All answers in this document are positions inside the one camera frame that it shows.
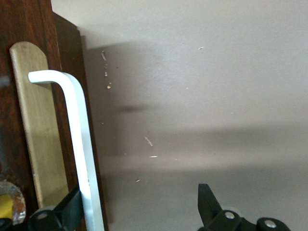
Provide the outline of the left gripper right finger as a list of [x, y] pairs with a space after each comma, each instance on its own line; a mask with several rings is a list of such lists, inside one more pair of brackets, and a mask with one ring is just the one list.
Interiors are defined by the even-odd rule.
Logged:
[[259, 218], [254, 224], [234, 211], [222, 209], [208, 184], [198, 185], [198, 211], [203, 223], [200, 231], [290, 231], [274, 218]]

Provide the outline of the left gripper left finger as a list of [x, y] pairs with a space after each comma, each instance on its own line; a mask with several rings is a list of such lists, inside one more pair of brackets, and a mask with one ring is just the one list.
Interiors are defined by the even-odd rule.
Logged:
[[30, 231], [73, 231], [84, 217], [79, 186], [76, 185], [54, 209], [43, 209], [28, 220]]

